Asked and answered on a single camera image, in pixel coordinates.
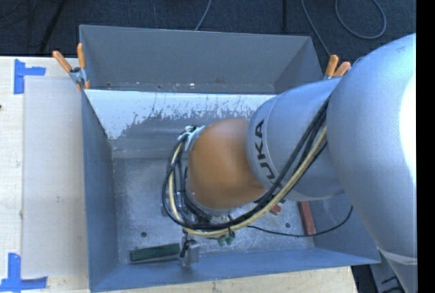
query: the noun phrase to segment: black cable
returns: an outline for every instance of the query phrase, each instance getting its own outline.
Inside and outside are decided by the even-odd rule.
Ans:
[[[390,293],[390,292],[393,292],[394,290],[399,290],[401,293],[406,293],[405,290],[403,289],[402,285],[400,284],[400,281],[399,281],[399,279],[397,278],[397,276],[393,276],[393,277],[390,277],[389,279],[385,279],[385,280],[383,280],[383,281],[382,281],[382,284],[385,284],[385,283],[387,283],[387,282],[390,282],[390,281],[392,281],[392,280],[394,280],[394,279],[397,281],[398,285],[397,285],[397,286],[394,286],[394,287],[392,287],[392,288],[388,288],[387,290],[383,290],[382,293]]]
[[[340,223],[338,223],[336,226],[333,226],[332,228],[329,228],[329,229],[326,229],[326,230],[323,230],[323,231],[319,231],[319,232],[317,232],[315,234],[310,234],[310,235],[288,234],[286,232],[279,232],[279,231],[268,230],[268,229],[260,228],[259,226],[254,226],[254,225],[248,225],[246,227],[247,228],[261,230],[261,231],[268,232],[269,234],[274,234],[274,235],[283,235],[283,236],[289,236],[289,237],[314,237],[314,236],[317,236],[317,235],[326,234],[326,233],[331,232],[331,231],[339,228],[340,226],[342,226],[350,218],[350,216],[352,214],[352,211],[353,211],[353,206],[351,206],[351,208],[349,210],[349,213],[347,214],[346,218],[343,221],[341,221]]]

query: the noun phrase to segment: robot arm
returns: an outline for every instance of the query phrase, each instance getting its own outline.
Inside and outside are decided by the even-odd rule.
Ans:
[[[218,237],[282,198],[344,192],[406,292],[416,292],[415,91],[409,35],[371,52],[344,77],[271,98],[249,122],[226,119],[192,131],[185,199],[206,222],[193,230],[178,214],[179,223]],[[252,201],[256,207],[243,218],[213,225],[213,216]],[[171,212],[178,213],[175,202]]]

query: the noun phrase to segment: green object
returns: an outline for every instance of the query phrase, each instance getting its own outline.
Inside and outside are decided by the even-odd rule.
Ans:
[[[180,251],[178,243],[134,249],[130,251],[130,260],[132,263],[142,263],[177,259]]]

